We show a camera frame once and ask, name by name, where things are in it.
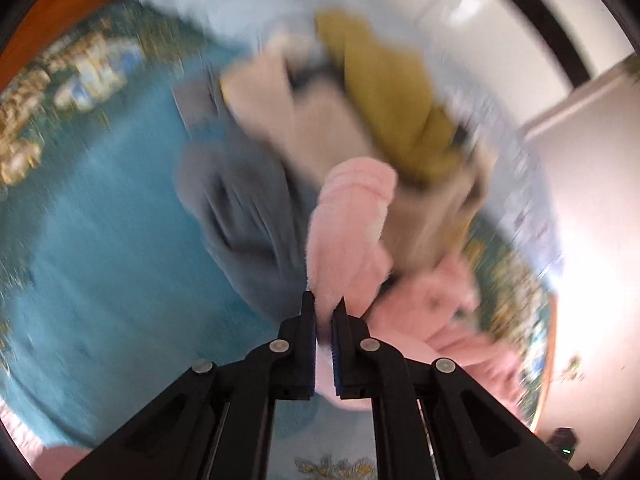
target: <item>bed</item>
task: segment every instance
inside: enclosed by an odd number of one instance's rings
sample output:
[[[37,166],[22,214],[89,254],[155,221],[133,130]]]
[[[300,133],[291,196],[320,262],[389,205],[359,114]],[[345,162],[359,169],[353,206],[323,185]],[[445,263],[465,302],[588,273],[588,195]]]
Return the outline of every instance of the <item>bed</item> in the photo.
[[[42,20],[56,22],[51,9],[60,27],[49,25],[34,46],[41,53],[26,59],[20,46]],[[77,63],[88,51],[101,53],[99,66]],[[192,140],[172,86],[244,53],[132,0],[40,0],[0,57],[0,75],[19,70],[0,98],[13,157],[0,186],[0,397],[45,446],[95,447],[196,358],[231,362],[276,335],[205,252],[172,184]],[[535,154],[452,66],[444,72],[464,80],[500,153],[501,188],[465,249],[482,291],[473,322],[521,352],[521,409],[535,430],[561,272],[552,207]],[[95,73],[110,83],[92,86]],[[204,134],[222,135],[222,126]],[[274,479],[338,463],[360,471],[348,478],[373,478],[370,414],[319,398],[283,402],[275,436]]]

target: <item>silver screw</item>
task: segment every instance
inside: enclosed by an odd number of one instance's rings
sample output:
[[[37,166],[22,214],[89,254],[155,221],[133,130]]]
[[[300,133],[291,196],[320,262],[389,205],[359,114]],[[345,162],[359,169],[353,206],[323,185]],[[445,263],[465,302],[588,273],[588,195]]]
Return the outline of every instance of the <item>silver screw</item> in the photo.
[[[445,357],[436,361],[436,368],[443,374],[450,374],[456,369],[456,364],[451,359]]]
[[[372,337],[367,337],[360,342],[360,348],[365,352],[375,352],[380,348],[380,341]]]
[[[212,369],[213,363],[206,359],[198,359],[193,365],[191,365],[191,370],[196,372],[198,375],[208,374]]]
[[[289,341],[284,341],[284,339],[276,339],[271,341],[269,344],[269,348],[272,352],[276,352],[276,354],[282,354],[289,350]]]

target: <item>clothing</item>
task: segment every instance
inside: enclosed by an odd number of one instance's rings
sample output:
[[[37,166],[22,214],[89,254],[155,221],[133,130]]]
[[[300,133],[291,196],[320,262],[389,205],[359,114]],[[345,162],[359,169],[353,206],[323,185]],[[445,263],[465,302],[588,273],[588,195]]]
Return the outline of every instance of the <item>clothing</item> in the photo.
[[[327,176],[318,206],[311,217],[307,243],[309,289],[316,297],[319,351],[316,355],[316,388],[331,402],[364,409],[363,401],[338,399],[328,381],[331,361],[323,334],[331,314],[344,297],[348,314],[361,316],[362,305],[350,300],[355,287],[364,298],[375,298],[381,276],[391,261],[379,241],[380,225],[396,184],[391,168],[378,160],[357,158],[339,164]],[[382,264],[372,265],[373,255]],[[448,253],[434,270],[402,277],[376,300],[368,315],[372,337],[385,341],[405,357],[431,363],[449,357],[505,407],[518,414],[522,391],[518,383],[520,359],[507,345],[493,342],[453,320],[462,309],[479,304],[478,289],[466,260]]]
[[[384,159],[338,85],[322,76],[293,93],[282,56],[264,54],[236,64],[220,86],[246,132],[270,143],[318,189],[331,168],[350,158]],[[433,269],[447,251],[462,248],[488,192],[493,163],[476,146],[442,182],[428,189],[398,185],[382,233],[396,270]]]
[[[434,104],[418,52],[386,46],[369,22],[339,9],[316,14],[316,30],[346,91],[386,158],[411,184],[436,184],[463,163],[456,126]]]
[[[222,99],[216,107],[224,118]],[[185,150],[175,181],[180,201],[200,223],[207,250],[234,290],[277,322],[297,316],[306,289],[305,241],[315,190],[231,118],[226,142]]]

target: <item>light blue fabric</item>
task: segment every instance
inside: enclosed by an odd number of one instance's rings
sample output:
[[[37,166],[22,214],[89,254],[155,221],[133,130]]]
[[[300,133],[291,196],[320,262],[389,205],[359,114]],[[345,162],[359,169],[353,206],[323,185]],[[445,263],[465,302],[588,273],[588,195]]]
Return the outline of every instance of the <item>light blue fabric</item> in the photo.
[[[109,131],[57,186],[33,244],[32,283],[7,301],[14,361],[1,380],[8,405],[46,446],[96,446],[196,358],[232,362],[277,334],[207,254],[172,182],[190,141],[172,85],[236,55],[214,46],[184,74],[162,67],[133,78],[103,107]],[[204,128],[199,140],[223,134]],[[316,409],[293,406],[277,434]]]
[[[522,132],[471,74],[450,59],[436,41],[385,0],[140,0],[156,9],[194,23],[218,38],[263,46],[274,31],[315,37],[314,15],[339,6],[367,18],[377,35],[424,53],[424,60],[441,99],[454,100],[470,122],[484,126],[481,136],[499,155],[484,212],[499,225],[533,267],[557,288],[561,275],[555,214],[536,153]]]

